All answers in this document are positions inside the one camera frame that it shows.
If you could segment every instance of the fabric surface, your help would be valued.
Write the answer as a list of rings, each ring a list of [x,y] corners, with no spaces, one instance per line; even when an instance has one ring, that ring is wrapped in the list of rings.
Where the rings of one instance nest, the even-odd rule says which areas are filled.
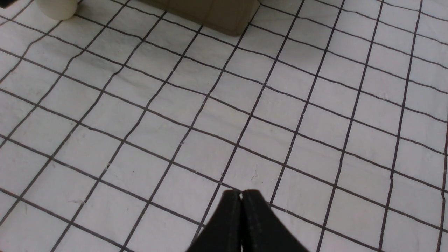
[[[182,252],[258,189],[310,251],[448,251],[448,2],[0,10],[0,250]]]

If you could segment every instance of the white cup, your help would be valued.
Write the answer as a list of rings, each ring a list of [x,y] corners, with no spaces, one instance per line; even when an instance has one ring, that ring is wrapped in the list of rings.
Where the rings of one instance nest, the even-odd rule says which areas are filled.
[[[71,18],[78,8],[78,0],[36,0],[45,16],[55,20]]]

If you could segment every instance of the grid square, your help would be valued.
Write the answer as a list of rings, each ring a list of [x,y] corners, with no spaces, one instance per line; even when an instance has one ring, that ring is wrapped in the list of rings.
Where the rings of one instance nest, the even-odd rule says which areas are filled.
[[[267,85],[280,92],[285,92],[293,96],[306,100],[313,85],[314,76],[303,71],[276,62],[276,65],[269,77]]]
[[[206,26],[202,27],[200,34],[212,37],[216,40],[224,41],[234,46],[238,43],[238,41],[240,41],[241,38],[241,35],[229,36],[212,28],[208,28]]]
[[[146,107],[162,84],[161,81],[145,74],[123,68],[119,74],[112,78],[106,91]]]
[[[340,156],[340,151],[297,136],[288,165],[333,183],[339,168]]]
[[[439,231],[399,213],[389,211],[383,250],[405,252],[415,248],[436,251]]]
[[[417,1],[417,2],[418,2],[418,5],[415,4],[415,8],[418,10],[420,1]],[[423,2],[422,11],[424,13],[429,14],[434,17],[446,18],[446,4],[443,1]]]
[[[396,137],[353,122],[347,151],[386,167],[392,167]]]
[[[332,53],[327,53],[319,76],[358,89],[363,72],[363,65]]]
[[[51,155],[74,127],[74,122],[37,108],[17,128],[12,139]]]
[[[350,120],[318,107],[308,105],[299,133],[342,148]]]
[[[169,81],[174,85],[207,94],[219,78],[221,71],[183,58]]]
[[[372,40],[375,24],[376,21],[373,19],[363,17],[357,13],[342,11],[336,24],[336,29],[364,39]]]
[[[171,159],[187,128],[152,113],[146,113],[128,141],[148,151]]]
[[[95,180],[52,161],[24,198],[71,219],[94,184]]]
[[[57,78],[58,75],[53,72],[27,61],[22,61],[1,83],[1,88],[37,103],[48,92]]]
[[[0,149],[0,187],[20,195],[47,158],[7,141]]]
[[[406,107],[427,113],[440,120],[448,119],[448,95],[413,82],[408,85]]]
[[[299,10],[301,2],[296,0],[266,0],[263,4],[295,15]]]
[[[440,251],[445,251],[447,249],[448,249],[448,234],[443,233]]]
[[[362,15],[376,19],[378,17],[379,7],[381,3],[371,0],[345,0],[345,11],[357,12]]]
[[[194,35],[194,31],[165,20],[160,20],[146,41],[182,54],[194,38]]]
[[[240,190],[260,190],[264,199],[270,200],[281,168],[281,165],[239,148],[223,182]]]
[[[388,200],[391,182],[390,173],[389,170],[377,167],[357,157],[345,155],[338,185],[385,205]]]
[[[12,18],[23,10],[29,2],[31,2],[31,0],[18,1],[17,3],[10,5],[7,9],[0,9],[0,15],[2,17]]]
[[[82,17],[74,16],[58,25],[50,35],[85,48],[102,28]]]
[[[364,63],[369,53],[370,43],[351,35],[335,31],[328,50],[334,54]]]
[[[180,57],[167,50],[143,43],[129,60],[128,66],[166,80]]]
[[[418,23],[418,34],[436,39],[442,43],[448,43],[448,36],[443,32],[440,32],[447,28],[448,25],[446,20],[439,20],[427,15],[421,15]]]
[[[98,57],[90,52],[83,52],[70,63],[67,76],[80,80],[97,88],[104,88],[120,66]]]
[[[5,193],[0,192],[0,219],[5,216],[5,214],[9,211],[9,208],[12,207],[16,198],[13,198]]]
[[[417,17],[418,12],[416,11],[384,4],[379,20],[413,33],[415,31]]]
[[[142,112],[141,108],[118,98],[103,95],[84,119],[84,123],[119,138],[124,138],[137,123]]]
[[[75,223],[123,244],[145,202],[99,183]]]
[[[14,22],[7,22],[0,26],[0,37],[2,38],[0,48],[21,56],[29,44],[41,36],[43,35],[37,31]]]
[[[199,28],[201,27],[201,25],[198,24],[197,22],[190,21],[188,19],[185,19],[183,17],[180,17],[180,16],[172,14],[172,13],[166,13],[164,16],[164,20],[179,24],[181,26],[185,26],[188,29],[194,30],[194,31],[199,30]]]
[[[305,103],[301,100],[266,89],[260,97],[254,116],[296,130],[304,106]]]
[[[350,117],[357,94],[353,89],[318,78],[310,102]]]
[[[283,41],[284,37],[259,29],[255,26],[249,26],[239,47],[275,58],[277,57]]]
[[[14,20],[42,32],[48,32],[58,23],[58,21],[42,15],[37,3],[31,3]]]
[[[140,39],[106,28],[89,50],[112,61],[125,63]]]
[[[433,225],[440,225],[440,191],[396,174],[390,207]]]
[[[70,59],[80,52],[74,46],[47,36],[34,43],[25,58],[62,73]]]
[[[317,1],[305,1],[300,10],[299,17],[309,18],[333,27],[339,12],[338,8]]]
[[[118,140],[105,134],[79,126],[58,152],[56,159],[98,177],[119,144]]]
[[[117,252],[120,249],[94,235],[71,226],[57,246],[56,252]]]
[[[401,108],[395,104],[370,95],[360,94],[354,119],[397,134],[400,115]]]
[[[286,41],[279,60],[316,74],[323,57],[323,50],[292,40]]]
[[[186,56],[218,68],[224,67],[233,52],[233,47],[216,39],[198,35],[188,49]]]
[[[341,190],[336,190],[327,227],[376,247],[379,243],[384,208]]]
[[[42,101],[42,106],[79,120],[92,106],[98,95],[99,91],[62,77]]]
[[[294,192],[294,197],[289,197],[291,192]],[[322,224],[331,193],[331,186],[286,169],[274,204],[312,222]]]
[[[0,227],[4,251],[50,251],[67,224],[19,202]]]
[[[240,145],[269,158],[283,162],[291,145],[293,133],[252,118]]]
[[[167,161],[124,144],[103,180],[149,199],[167,166]]]
[[[7,136],[28,115],[33,105],[0,92],[0,108],[0,134]]]
[[[201,108],[204,98],[203,95],[165,85],[154,98],[149,109],[177,122],[190,125]]]
[[[448,86],[444,82],[448,78],[448,70],[439,65],[414,57],[412,58],[411,75],[409,78],[411,81],[424,83],[430,87],[448,92]]]
[[[131,0],[131,1],[129,1],[127,6],[129,6],[131,8],[135,8],[136,10],[139,10],[139,11],[154,14],[156,16],[161,16],[165,12],[161,9],[158,9],[158,8],[156,8],[152,5],[149,5],[145,2],[142,2],[140,0]]]
[[[389,46],[393,49],[410,54],[412,50],[412,43],[414,41],[414,35],[410,32],[406,32],[383,23],[378,23],[374,41],[375,43]]]
[[[408,9],[413,9],[413,10],[420,9],[420,1],[419,0],[385,0],[385,2],[395,5],[395,6],[408,8]]]
[[[117,12],[121,4],[109,0],[84,0],[79,6],[77,14],[103,25],[107,24]]]
[[[429,116],[405,110],[401,136],[422,143],[440,152],[445,149],[447,124]]]
[[[111,28],[143,38],[159,18],[125,6],[110,23]]]
[[[293,20],[291,15],[260,6],[251,24],[286,36]]]
[[[415,37],[414,57],[446,66],[448,65],[447,53],[446,44],[423,36]]]
[[[298,18],[289,38],[325,49],[332,30],[324,25],[304,18]]]
[[[261,85],[256,82],[223,73],[211,96],[238,109],[250,112],[260,90]]]
[[[149,206],[127,247],[134,251],[184,251],[197,228],[187,220]]]
[[[172,165],[153,201],[196,221],[201,221],[216,183]]]
[[[3,78],[7,74],[9,74],[9,72],[13,70],[13,68],[17,65],[17,63],[19,62],[19,58],[0,51],[0,61],[3,62],[0,65],[0,76]]]
[[[175,161],[219,180],[233,148],[233,145],[218,138],[192,131],[182,144]]]
[[[356,252],[374,252],[360,244],[354,243],[334,233],[326,231],[322,240],[322,251],[356,251]]]
[[[369,66],[406,78],[409,70],[409,56],[374,44],[368,64]]]
[[[273,63],[274,60],[271,58],[238,49],[228,62],[226,70],[264,83]]]
[[[247,117],[246,114],[209,99],[194,127],[236,143],[246,125]]]
[[[304,247],[309,251],[316,251],[319,244],[321,228],[275,208],[272,208],[272,211]]]
[[[381,99],[403,103],[406,81],[373,68],[367,68],[362,91]]]
[[[444,156],[421,145],[400,140],[395,170],[442,188]]]

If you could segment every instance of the white surface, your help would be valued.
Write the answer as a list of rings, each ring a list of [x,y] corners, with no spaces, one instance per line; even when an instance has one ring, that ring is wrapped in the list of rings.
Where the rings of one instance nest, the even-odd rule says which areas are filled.
[[[1,251],[182,252],[229,188],[312,252],[447,251],[446,1],[266,0],[241,40],[29,2],[0,10]]]

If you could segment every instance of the cardboard box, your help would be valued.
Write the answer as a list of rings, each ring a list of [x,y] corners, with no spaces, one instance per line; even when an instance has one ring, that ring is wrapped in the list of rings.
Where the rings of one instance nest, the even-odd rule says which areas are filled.
[[[238,36],[262,0],[144,0],[149,4],[222,33]]]

